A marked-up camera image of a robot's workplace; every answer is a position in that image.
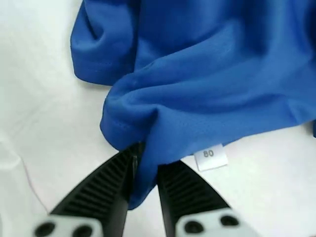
blue fabric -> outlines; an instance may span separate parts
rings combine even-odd
[[[145,141],[130,208],[159,164],[316,119],[316,1],[84,0],[76,75],[114,85],[101,130]]]

clothing item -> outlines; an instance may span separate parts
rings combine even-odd
[[[314,0],[84,0],[71,49],[79,78],[114,85],[105,138],[146,142],[130,208],[160,164],[316,119]]]

size tag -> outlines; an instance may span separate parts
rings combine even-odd
[[[218,168],[228,164],[222,144],[194,153],[199,171]]]

white cloth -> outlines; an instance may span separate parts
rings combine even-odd
[[[0,129],[48,210],[116,153],[99,130],[109,87],[73,75],[69,38],[80,2],[0,3]],[[228,166],[201,174],[245,221],[264,237],[316,235],[309,124],[247,137],[225,151]],[[124,236],[164,236],[156,189],[128,214]]]
[[[34,219],[45,214],[22,160],[8,141],[0,137],[0,237],[26,236]]]

screw hole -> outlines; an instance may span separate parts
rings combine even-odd
[[[73,237],[90,237],[92,228],[90,226],[79,226],[73,233]]]
[[[221,223],[223,226],[237,226],[237,225],[239,225],[238,220],[233,216],[223,216],[221,218]]]
[[[204,231],[204,227],[200,222],[189,221],[185,224],[184,229],[188,234],[199,234]]]
[[[37,227],[35,230],[36,237],[45,237],[50,235],[55,229],[55,224],[53,222],[45,222]]]

